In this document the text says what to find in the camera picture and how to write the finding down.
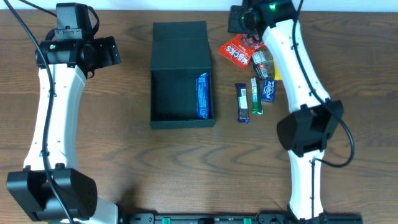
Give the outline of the green snack bar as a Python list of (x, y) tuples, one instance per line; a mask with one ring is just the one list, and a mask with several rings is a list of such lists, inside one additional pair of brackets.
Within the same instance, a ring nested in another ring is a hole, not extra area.
[(263, 114), (262, 103), (261, 103), (261, 92), (260, 82), (258, 78), (251, 78), (252, 87), (252, 114)]

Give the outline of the blue snack bar wrapper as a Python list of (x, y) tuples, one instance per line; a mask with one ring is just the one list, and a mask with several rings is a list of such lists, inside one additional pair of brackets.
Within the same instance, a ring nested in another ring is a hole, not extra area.
[(208, 119), (210, 115), (209, 108), (209, 82), (208, 73), (201, 74), (196, 79), (196, 96), (197, 96), (197, 118)]

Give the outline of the black gift box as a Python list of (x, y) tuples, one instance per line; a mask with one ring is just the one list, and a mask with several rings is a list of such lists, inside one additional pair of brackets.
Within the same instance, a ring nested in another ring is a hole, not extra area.
[[(152, 129), (215, 125), (212, 64), (205, 21), (153, 23), (150, 60)], [(198, 114), (197, 81), (207, 74), (208, 118)]]

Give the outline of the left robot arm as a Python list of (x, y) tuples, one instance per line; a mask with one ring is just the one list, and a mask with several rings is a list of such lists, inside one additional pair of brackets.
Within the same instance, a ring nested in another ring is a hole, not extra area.
[(6, 187), (34, 222), (118, 223), (116, 204), (98, 197), (78, 170), (76, 129), (87, 74), (121, 63), (114, 37), (57, 39), (35, 53), (40, 96), (34, 137), (21, 171)]

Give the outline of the red Hacks candy bag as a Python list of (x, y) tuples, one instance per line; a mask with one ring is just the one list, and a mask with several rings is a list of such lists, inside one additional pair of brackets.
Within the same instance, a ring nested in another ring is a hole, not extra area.
[(218, 53), (235, 65), (246, 68), (255, 51), (264, 46), (265, 44), (257, 34), (237, 34), (227, 43), (223, 44)]

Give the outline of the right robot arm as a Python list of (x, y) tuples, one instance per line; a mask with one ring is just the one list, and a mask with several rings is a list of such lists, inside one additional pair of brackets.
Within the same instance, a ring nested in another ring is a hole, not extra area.
[(308, 56), (292, 1), (243, 1), (229, 10), (228, 31), (259, 35), (282, 76), (289, 114), (277, 123), (277, 135), (290, 159), (289, 212), (300, 223), (321, 223), (321, 166), (327, 142), (343, 125), (343, 104), (333, 101)]

